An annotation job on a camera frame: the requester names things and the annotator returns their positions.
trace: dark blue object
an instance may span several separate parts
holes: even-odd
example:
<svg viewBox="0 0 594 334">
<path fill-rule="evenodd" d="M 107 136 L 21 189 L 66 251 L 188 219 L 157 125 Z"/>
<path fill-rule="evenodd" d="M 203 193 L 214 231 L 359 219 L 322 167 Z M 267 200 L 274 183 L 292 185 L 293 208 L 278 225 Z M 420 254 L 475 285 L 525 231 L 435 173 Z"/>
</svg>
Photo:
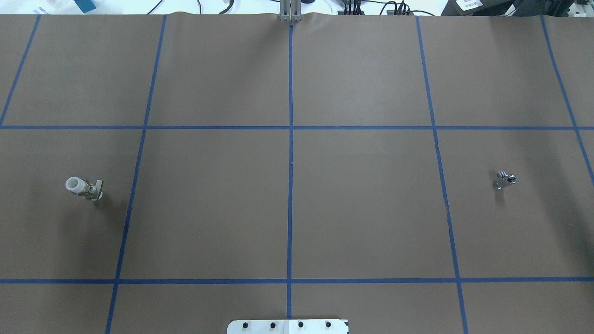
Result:
<svg viewBox="0 0 594 334">
<path fill-rule="evenodd" d="M 74 2 L 76 3 L 76 6 L 78 6 L 83 12 L 90 12 L 94 9 L 97 9 L 93 3 L 93 0 L 74 0 Z"/>
</svg>

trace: white bracket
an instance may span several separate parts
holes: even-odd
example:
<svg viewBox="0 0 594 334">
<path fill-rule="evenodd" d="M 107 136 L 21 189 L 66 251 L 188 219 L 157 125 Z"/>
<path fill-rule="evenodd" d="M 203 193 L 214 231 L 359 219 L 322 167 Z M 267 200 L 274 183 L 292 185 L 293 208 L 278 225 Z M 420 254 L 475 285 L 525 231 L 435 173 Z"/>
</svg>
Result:
<svg viewBox="0 0 594 334">
<path fill-rule="evenodd" d="M 287 23 L 301 21 L 301 0 L 280 0 L 279 20 Z"/>
<path fill-rule="evenodd" d="M 342 319 L 235 320 L 227 334 L 349 334 L 349 321 Z"/>
</svg>

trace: blue object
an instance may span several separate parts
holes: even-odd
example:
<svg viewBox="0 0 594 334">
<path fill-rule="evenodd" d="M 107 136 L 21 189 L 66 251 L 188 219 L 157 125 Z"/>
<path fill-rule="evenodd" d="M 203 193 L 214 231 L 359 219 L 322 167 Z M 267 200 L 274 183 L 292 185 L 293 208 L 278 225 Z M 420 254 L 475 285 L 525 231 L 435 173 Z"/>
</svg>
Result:
<svg viewBox="0 0 594 334">
<path fill-rule="evenodd" d="M 74 2 L 76 3 L 76 6 L 78 6 L 83 12 L 90 12 L 94 9 L 97 9 L 93 3 L 93 0 L 74 0 Z"/>
</svg>

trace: white mounting plate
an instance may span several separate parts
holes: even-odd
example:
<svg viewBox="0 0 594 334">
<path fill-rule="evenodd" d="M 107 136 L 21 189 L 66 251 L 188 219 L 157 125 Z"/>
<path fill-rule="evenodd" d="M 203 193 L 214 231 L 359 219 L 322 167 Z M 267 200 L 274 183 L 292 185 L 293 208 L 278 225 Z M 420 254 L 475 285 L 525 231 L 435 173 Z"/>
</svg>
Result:
<svg viewBox="0 0 594 334">
<path fill-rule="evenodd" d="M 228 325 L 227 334 L 349 334 L 348 323 L 342 319 L 235 320 Z"/>
</svg>

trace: paper label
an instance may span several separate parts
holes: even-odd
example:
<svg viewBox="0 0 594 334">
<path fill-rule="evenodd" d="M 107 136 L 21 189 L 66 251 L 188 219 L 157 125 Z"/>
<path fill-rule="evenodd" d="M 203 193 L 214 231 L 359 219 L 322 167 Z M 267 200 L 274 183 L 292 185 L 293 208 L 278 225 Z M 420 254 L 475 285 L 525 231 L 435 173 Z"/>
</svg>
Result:
<svg viewBox="0 0 594 334">
<path fill-rule="evenodd" d="M 481 0 L 456 0 L 456 3 L 463 11 L 473 10 L 482 6 Z"/>
</svg>

